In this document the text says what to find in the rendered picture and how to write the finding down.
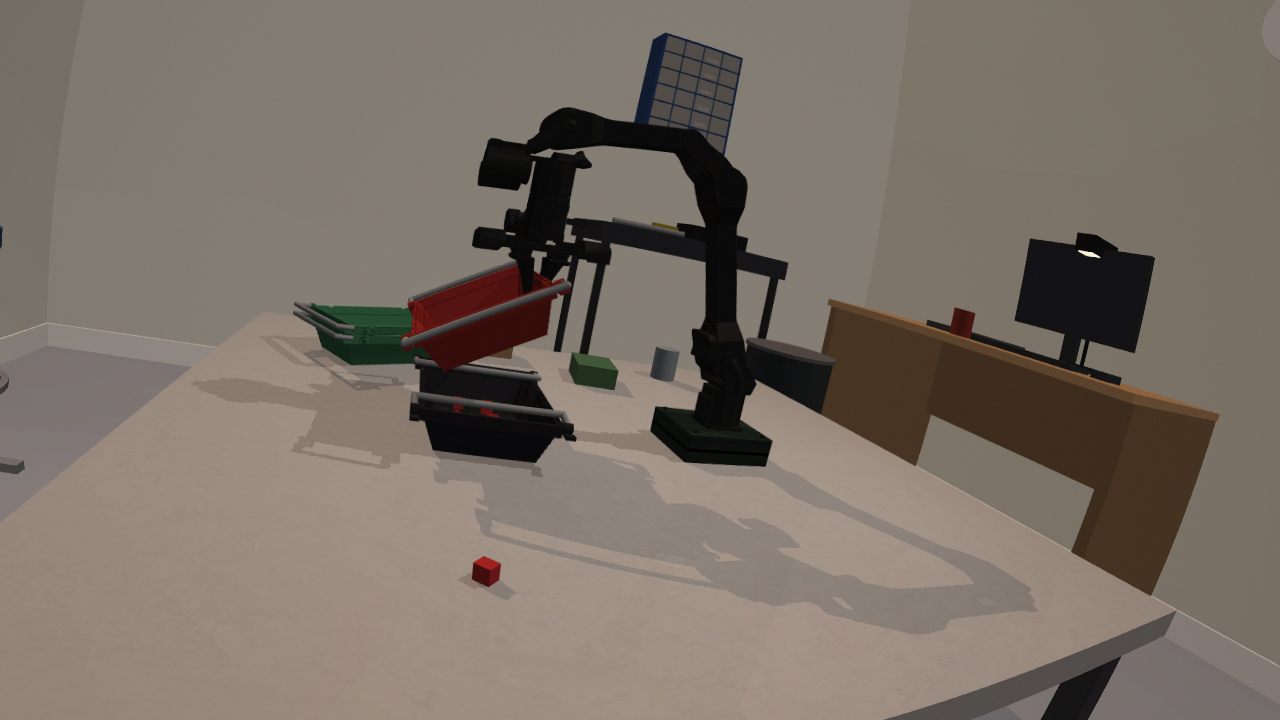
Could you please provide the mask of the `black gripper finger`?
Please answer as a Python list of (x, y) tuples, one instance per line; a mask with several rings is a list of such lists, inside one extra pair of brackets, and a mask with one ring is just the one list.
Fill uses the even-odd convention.
[(570, 266), (570, 263), (561, 260), (549, 260), (548, 258), (541, 258), (541, 272), (540, 275), (547, 278), (547, 281), (553, 281), (556, 275), (561, 272), (562, 266)]
[(522, 258), (508, 252), (508, 256), (515, 259), (518, 265), (518, 272), (521, 275), (521, 283), (524, 293), (532, 292), (532, 274), (534, 274), (534, 260), (535, 258)]

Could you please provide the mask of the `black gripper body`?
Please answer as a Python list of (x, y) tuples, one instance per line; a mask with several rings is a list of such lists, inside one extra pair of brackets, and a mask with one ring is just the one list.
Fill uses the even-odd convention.
[[(506, 231), (479, 225), (474, 231), (472, 246), (476, 249), (499, 250), (508, 247), (511, 254), (531, 258), (532, 251), (547, 252), (549, 260), (567, 261), (570, 255), (594, 264), (611, 263), (611, 245), (577, 240), (577, 243), (563, 242), (564, 225), (570, 213), (570, 199), (545, 193), (529, 193), (527, 211), (524, 219), (522, 236), (506, 234)], [(538, 238), (538, 243), (527, 240)], [(553, 241), (556, 245), (545, 245)]]

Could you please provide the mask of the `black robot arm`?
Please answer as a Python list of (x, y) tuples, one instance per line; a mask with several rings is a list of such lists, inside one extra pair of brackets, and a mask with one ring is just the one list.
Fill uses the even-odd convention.
[(614, 146), (675, 152), (692, 181), (705, 223), (707, 288), (701, 329), (692, 328), (692, 351), (704, 382), (691, 418), (712, 430), (739, 427), (746, 395), (756, 387), (746, 366), (741, 331), (736, 322), (737, 224), (746, 205), (748, 181), (698, 129), (611, 120), (576, 108), (561, 108), (541, 120), (527, 143), (489, 138), (479, 167), (477, 186), (571, 199), (576, 168), (593, 164), (584, 151), (531, 156), (547, 149)]

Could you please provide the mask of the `small green block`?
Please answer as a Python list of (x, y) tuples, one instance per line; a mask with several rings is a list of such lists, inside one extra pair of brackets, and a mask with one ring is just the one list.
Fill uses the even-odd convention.
[(618, 370), (609, 357), (572, 352), (570, 374), (576, 386), (614, 389)]

